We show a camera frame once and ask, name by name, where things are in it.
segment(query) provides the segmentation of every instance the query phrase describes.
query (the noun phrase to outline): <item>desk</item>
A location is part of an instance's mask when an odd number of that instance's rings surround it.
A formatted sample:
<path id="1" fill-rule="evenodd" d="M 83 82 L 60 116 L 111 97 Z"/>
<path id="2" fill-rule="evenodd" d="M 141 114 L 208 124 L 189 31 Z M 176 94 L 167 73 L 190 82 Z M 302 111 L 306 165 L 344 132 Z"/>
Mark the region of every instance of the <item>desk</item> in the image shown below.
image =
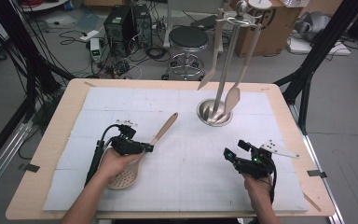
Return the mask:
<path id="1" fill-rule="evenodd" d="M 199 82 L 153 81 L 153 80 L 99 80 L 74 79 L 70 82 L 62 100 L 34 154 L 31 163 L 40 166 L 37 173 L 27 172 L 7 209 L 8 219 L 58 219 L 64 212 L 43 211 L 44 202 L 57 162 L 67 143 L 90 87 L 120 87 L 143 89 L 195 90 Z M 212 82 L 205 90 L 216 90 L 218 83 Z M 277 120 L 284 143 L 300 159 L 292 160 L 298 180 L 308 202 L 305 213 L 279 213 L 280 217 L 330 217 L 335 213 L 334 206 L 320 177 L 309 177 L 307 171 L 315 170 L 307 148 L 293 117 L 282 98 L 281 91 L 273 84 L 240 84 L 242 91 L 264 92 Z M 183 217 L 251 217 L 254 213 L 244 212 L 104 212 L 97 218 L 183 218 Z"/>

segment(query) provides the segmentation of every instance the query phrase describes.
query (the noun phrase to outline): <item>black stool seat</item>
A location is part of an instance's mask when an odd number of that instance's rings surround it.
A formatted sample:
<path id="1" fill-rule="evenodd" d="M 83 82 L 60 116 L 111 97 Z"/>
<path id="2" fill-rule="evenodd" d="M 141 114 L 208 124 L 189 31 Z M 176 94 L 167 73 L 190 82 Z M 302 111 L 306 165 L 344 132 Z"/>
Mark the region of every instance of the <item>black stool seat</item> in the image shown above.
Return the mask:
<path id="1" fill-rule="evenodd" d="M 194 26 L 181 26 L 170 31 L 170 42 L 184 49 L 206 47 L 208 36 L 203 30 Z"/>

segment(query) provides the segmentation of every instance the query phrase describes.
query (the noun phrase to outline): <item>power strip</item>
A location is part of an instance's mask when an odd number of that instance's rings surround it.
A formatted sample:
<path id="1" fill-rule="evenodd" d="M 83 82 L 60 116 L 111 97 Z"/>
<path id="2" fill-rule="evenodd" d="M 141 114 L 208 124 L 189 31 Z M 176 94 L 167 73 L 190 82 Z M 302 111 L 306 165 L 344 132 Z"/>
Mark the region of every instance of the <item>power strip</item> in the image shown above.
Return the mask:
<path id="1" fill-rule="evenodd" d="M 98 33 L 100 33 L 100 32 L 93 30 L 93 31 L 90 31 L 86 36 L 81 36 L 80 39 L 86 41 L 86 40 L 92 38 L 93 36 L 97 35 Z"/>

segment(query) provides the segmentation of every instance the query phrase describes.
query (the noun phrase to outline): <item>wooden spatula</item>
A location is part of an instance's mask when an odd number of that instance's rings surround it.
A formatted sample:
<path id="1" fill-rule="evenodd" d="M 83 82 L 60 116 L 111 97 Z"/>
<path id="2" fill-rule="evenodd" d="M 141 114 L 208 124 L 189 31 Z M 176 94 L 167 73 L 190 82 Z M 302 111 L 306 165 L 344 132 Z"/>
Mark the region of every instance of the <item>wooden spatula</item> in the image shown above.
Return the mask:
<path id="1" fill-rule="evenodd" d="M 150 145 L 155 145 L 159 138 L 171 128 L 177 118 L 178 113 L 172 114 L 171 117 L 161 127 L 156 136 L 153 138 Z M 108 188 L 124 189 L 132 185 L 138 177 L 139 165 L 141 164 L 141 160 L 144 156 L 145 153 L 141 156 L 141 158 L 138 159 L 137 162 L 127 165 L 126 168 L 124 168 L 124 170 L 120 174 L 118 174 L 114 179 L 109 182 Z"/>

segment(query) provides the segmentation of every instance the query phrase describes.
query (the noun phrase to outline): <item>chair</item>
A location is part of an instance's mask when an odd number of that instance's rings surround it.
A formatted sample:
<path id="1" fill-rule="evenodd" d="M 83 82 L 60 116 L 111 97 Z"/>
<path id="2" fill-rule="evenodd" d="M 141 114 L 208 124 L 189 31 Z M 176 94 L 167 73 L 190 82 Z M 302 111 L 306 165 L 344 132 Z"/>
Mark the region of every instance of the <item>chair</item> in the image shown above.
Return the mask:
<path id="1" fill-rule="evenodd" d="M 203 61 L 191 52 L 201 51 L 208 46 L 208 36 L 203 30 L 194 26 L 181 26 L 171 30 L 169 35 L 170 45 L 184 52 L 172 57 L 167 69 L 167 74 L 162 75 L 162 80 L 169 79 L 169 73 L 185 77 L 200 75 L 202 80 L 205 72 Z"/>

